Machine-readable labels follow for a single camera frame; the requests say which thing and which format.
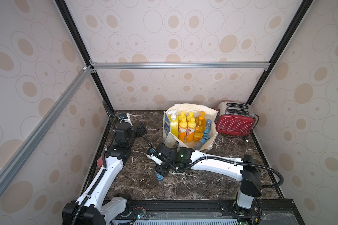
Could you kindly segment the orange dish soap pump bottle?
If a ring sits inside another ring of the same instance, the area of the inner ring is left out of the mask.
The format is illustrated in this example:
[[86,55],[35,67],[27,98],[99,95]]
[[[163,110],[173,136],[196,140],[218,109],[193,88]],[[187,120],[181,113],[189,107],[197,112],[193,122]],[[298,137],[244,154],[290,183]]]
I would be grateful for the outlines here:
[[194,132],[194,142],[198,142],[200,139],[202,139],[204,135],[204,130],[206,127],[206,119],[205,119],[205,112],[201,112],[200,116],[195,119],[196,122],[196,128]]

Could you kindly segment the pink plastic cup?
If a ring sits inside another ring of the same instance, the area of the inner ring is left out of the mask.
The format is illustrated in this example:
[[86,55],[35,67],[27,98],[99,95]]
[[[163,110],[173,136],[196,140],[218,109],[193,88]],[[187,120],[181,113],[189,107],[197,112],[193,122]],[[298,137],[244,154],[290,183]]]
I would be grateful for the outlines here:
[[103,162],[103,157],[98,158],[98,159],[97,159],[97,166],[98,166],[99,168],[101,168],[101,167],[103,167],[103,164],[104,164],[104,162]]

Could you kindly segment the cream starry night shopping bag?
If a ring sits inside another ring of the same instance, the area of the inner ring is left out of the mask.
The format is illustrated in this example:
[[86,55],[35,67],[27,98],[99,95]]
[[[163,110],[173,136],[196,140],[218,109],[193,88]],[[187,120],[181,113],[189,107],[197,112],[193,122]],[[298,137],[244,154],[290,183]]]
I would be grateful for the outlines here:
[[163,116],[163,140],[167,147],[187,147],[207,152],[217,137],[218,111],[203,105],[176,104]]

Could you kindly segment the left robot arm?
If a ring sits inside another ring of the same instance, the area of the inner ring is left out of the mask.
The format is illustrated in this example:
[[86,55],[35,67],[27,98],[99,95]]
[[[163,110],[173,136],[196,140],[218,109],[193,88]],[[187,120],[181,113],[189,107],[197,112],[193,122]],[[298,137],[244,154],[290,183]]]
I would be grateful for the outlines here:
[[137,138],[147,134],[144,123],[132,124],[128,114],[115,117],[106,102],[103,106],[113,126],[114,137],[101,156],[102,166],[84,193],[72,203],[66,204],[62,217],[64,225],[109,225],[120,214],[130,214],[131,197],[118,195],[104,203],[114,179],[123,169],[131,155]]

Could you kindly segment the silver horizontal frame bar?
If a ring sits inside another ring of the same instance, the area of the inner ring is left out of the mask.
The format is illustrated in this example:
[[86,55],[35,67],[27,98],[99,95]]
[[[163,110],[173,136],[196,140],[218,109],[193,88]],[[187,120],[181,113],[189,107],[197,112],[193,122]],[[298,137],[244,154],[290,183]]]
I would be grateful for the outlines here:
[[268,68],[269,62],[151,62],[151,63],[93,63],[98,69],[194,69],[194,68]]

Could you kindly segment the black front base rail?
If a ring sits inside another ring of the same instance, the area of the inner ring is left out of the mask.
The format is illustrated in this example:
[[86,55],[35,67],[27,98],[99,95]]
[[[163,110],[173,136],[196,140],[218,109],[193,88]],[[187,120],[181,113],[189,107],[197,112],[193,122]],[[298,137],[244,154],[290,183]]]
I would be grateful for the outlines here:
[[[235,200],[131,200],[130,214],[118,215],[110,225],[303,225],[290,199],[254,200],[247,216],[234,213]],[[146,216],[137,220],[142,211]]]

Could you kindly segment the silver diagonal frame bar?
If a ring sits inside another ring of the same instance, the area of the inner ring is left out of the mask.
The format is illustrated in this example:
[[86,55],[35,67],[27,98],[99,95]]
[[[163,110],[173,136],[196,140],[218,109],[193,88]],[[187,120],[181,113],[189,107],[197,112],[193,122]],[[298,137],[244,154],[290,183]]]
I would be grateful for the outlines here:
[[23,142],[18,151],[11,157],[8,163],[0,171],[0,198],[8,188],[9,184],[16,177],[25,162],[37,148],[45,134],[60,116],[68,102],[72,99],[86,77],[91,74],[93,67],[87,65],[73,80],[65,92],[58,98],[49,112],[36,126],[28,138]]

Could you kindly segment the yellow dish soap pump bottle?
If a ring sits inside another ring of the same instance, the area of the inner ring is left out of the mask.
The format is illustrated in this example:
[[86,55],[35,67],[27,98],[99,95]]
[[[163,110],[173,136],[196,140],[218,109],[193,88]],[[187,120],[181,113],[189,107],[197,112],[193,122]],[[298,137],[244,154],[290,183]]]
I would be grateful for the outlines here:
[[168,118],[170,120],[170,132],[172,135],[178,138],[179,135],[179,130],[178,130],[178,124],[179,124],[179,119],[176,115],[177,110],[171,110],[168,112]]

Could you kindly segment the blue cap water bottle front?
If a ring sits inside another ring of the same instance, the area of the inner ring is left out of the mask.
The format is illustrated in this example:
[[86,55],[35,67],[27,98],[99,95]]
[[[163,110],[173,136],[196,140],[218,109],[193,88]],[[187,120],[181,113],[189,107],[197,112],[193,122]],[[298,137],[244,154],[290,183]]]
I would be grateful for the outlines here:
[[201,139],[201,140],[199,140],[198,142],[195,143],[193,148],[195,150],[200,150],[206,142],[207,142],[206,139]]

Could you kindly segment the blue cap water bottle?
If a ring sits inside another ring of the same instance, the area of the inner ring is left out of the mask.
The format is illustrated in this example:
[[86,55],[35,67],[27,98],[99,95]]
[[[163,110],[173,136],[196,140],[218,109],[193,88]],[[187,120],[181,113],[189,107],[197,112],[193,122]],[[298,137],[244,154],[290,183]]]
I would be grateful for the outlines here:
[[156,174],[156,178],[158,181],[163,181],[164,180],[164,177],[161,176],[160,174]]
[[193,148],[195,150],[200,150],[206,142],[207,142],[206,139],[201,139],[201,140],[199,140],[198,142],[195,143]]
[[210,139],[209,133],[210,133],[210,130],[211,130],[211,123],[212,123],[212,121],[210,119],[206,120],[206,126],[205,126],[205,129],[204,129],[203,137],[200,140],[200,142],[202,144],[205,144]]

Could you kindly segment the black right frame post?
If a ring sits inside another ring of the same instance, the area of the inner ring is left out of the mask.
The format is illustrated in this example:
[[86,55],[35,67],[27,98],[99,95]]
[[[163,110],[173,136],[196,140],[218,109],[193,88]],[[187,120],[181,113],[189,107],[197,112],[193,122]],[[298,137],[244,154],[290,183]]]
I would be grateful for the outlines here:
[[310,9],[313,3],[314,0],[305,0],[301,2],[297,12],[294,14],[293,19],[290,21],[288,28],[286,29],[282,39],[280,40],[277,48],[275,49],[272,57],[270,58],[269,67],[260,76],[259,81],[257,82],[256,86],[254,87],[251,95],[249,96],[246,102],[247,104],[251,105],[254,102],[255,98],[259,94],[261,88],[264,86],[267,78],[269,77],[273,68],[276,66],[282,53],[284,52],[285,48],[292,39],[294,33],[297,31],[300,23],[304,19],[305,15],[307,14],[308,10]]

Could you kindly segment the yellow cap juice bottle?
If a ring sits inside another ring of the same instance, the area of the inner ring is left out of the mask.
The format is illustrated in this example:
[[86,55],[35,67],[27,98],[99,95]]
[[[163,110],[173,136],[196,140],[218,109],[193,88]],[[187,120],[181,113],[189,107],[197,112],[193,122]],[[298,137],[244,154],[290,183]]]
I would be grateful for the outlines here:
[[188,123],[186,118],[182,118],[178,126],[178,138],[182,142],[186,142]]
[[194,112],[189,112],[189,114],[186,117],[187,122],[190,122],[191,118],[194,118]]
[[187,128],[187,135],[186,135],[187,142],[193,142],[195,129],[196,129],[195,118],[191,118],[191,121],[188,122],[188,128]]
[[185,112],[180,112],[178,116],[178,121],[181,122],[183,119],[186,120],[186,113]]

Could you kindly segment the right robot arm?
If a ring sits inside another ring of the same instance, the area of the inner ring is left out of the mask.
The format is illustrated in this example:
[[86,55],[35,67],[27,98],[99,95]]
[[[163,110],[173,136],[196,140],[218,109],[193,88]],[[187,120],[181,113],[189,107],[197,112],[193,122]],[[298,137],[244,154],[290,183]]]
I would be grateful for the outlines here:
[[[184,173],[192,169],[214,172],[240,181],[240,188],[233,204],[234,213],[239,216],[247,216],[251,210],[259,212],[259,209],[254,208],[254,200],[262,196],[262,190],[279,187],[284,182],[280,172],[271,167],[256,164],[250,155],[244,155],[241,158],[225,158],[186,147],[179,147],[176,150],[167,147],[164,143],[154,147],[147,136],[143,138],[149,145],[147,156],[156,162],[155,171],[162,177],[166,177],[170,171]],[[261,170],[276,174],[279,181],[271,185],[263,185]]]

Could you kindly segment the small green circuit board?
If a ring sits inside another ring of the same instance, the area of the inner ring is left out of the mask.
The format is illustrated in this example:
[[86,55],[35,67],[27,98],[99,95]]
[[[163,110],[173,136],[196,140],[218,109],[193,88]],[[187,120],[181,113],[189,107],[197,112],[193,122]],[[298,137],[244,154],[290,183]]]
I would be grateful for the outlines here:
[[137,220],[143,218],[144,216],[146,216],[146,211],[142,211],[141,213],[139,213],[136,217]]

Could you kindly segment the red white toaster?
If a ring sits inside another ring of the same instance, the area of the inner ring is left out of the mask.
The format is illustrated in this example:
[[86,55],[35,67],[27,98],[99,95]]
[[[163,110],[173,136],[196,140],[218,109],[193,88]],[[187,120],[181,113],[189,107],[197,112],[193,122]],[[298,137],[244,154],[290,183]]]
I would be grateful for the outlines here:
[[259,122],[259,116],[245,103],[224,101],[218,107],[217,132],[246,138]]

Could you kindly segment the black left frame post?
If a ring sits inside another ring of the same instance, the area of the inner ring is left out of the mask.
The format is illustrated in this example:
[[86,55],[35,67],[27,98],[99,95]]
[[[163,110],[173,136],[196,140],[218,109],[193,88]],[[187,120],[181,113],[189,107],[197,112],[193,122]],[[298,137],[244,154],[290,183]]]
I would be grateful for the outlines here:
[[[91,61],[91,57],[88,53],[88,50],[83,42],[82,36],[79,33],[79,30],[75,24],[75,21],[69,11],[68,5],[65,1],[62,0],[55,0],[55,4],[57,5],[59,12],[61,14],[61,16],[63,17],[64,22],[66,23],[66,26],[76,44],[77,49],[79,50],[79,53],[81,55],[81,57],[83,58],[85,65],[88,66],[93,66],[92,61]],[[97,89],[99,90],[99,93],[102,97],[102,99],[106,102],[106,104],[108,105],[108,108],[114,112],[115,110],[113,109],[113,106],[109,100],[109,97],[104,89],[104,85],[101,81],[101,79],[99,78],[98,73],[96,72],[95,69],[93,69],[93,72],[91,73],[91,76],[94,80],[94,83],[97,87]]]

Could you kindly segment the black frame post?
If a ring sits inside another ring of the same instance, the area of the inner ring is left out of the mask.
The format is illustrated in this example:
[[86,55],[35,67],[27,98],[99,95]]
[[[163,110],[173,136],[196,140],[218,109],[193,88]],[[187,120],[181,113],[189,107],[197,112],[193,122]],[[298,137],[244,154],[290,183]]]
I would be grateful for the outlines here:
[[[76,44],[77,49],[79,50],[79,53],[81,55],[81,57],[83,58],[85,65],[88,66],[93,66],[92,61],[91,61],[91,57],[88,53],[88,50],[83,42],[82,36],[79,33],[79,30],[75,24],[75,21],[69,11],[68,5],[65,1],[62,0],[55,0],[55,4],[57,5],[59,12],[61,14],[61,16],[63,17],[64,22],[66,23],[66,26]],[[101,79],[99,78],[98,73],[96,72],[95,69],[93,69],[93,72],[91,73],[91,76],[94,80],[94,83],[97,87],[97,89],[99,90],[99,93],[102,97],[102,99],[106,102],[106,104],[108,105],[108,108],[114,112],[115,110],[113,109],[113,106],[109,100],[109,97],[104,89],[104,85],[101,81]]]
[[255,98],[259,94],[261,88],[264,86],[267,78],[269,77],[273,68],[276,66],[282,53],[284,52],[285,48],[292,39],[294,33],[297,31],[300,23],[304,19],[305,15],[307,14],[308,10],[310,9],[313,3],[314,0],[305,0],[301,2],[297,12],[294,14],[293,19],[290,21],[288,28],[286,29],[282,39],[280,40],[277,48],[275,49],[272,57],[270,58],[269,67],[260,76],[259,81],[257,82],[256,86],[254,87],[251,95],[249,96],[246,102],[247,104],[251,105],[254,102]]

